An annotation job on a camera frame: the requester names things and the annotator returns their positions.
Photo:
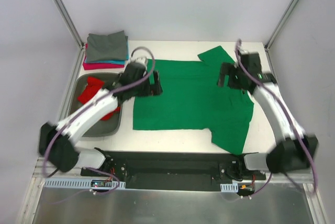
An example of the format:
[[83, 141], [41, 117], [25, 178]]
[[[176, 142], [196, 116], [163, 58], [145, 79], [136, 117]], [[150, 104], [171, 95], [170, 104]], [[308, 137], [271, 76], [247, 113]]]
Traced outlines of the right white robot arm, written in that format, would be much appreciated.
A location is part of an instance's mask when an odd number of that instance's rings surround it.
[[238, 62], [221, 64], [217, 85], [248, 92], [261, 106], [272, 128], [275, 146], [269, 153], [248, 153], [236, 165], [236, 175], [248, 179], [254, 170], [273, 174], [311, 168], [318, 139], [309, 135], [289, 111], [274, 75], [263, 72], [257, 52], [238, 52]]

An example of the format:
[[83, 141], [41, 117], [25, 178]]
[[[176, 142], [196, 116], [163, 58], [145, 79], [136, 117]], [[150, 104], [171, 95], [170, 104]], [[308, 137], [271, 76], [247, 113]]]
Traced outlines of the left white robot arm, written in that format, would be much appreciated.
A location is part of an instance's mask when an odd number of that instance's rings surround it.
[[132, 61], [118, 77], [105, 82], [82, 107], [52, 125], [40, 128], [38, 152], [62, 173], [76, 166], [91, 167], [98, 176], [106, 176], [111, 164], [97, 149], [77, 151], [76, 143], [94, 124], [133, 97], [158, 96], [163, 92], [158, 71]]

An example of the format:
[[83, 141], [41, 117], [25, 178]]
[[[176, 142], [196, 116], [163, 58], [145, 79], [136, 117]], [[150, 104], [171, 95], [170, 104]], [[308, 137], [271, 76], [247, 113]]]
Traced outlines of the green t-shirt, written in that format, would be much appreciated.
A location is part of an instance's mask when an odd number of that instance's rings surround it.
[[136, 97], [134, 130], [211, 131], [211, 141], [239, 155], [243, 152], [254, 103], [249, 95], [217, 85], [220, 66], [233, 59], [221, 47], [200, 53], [198, 61], [149, 61], [158, 71], [162, 94]]

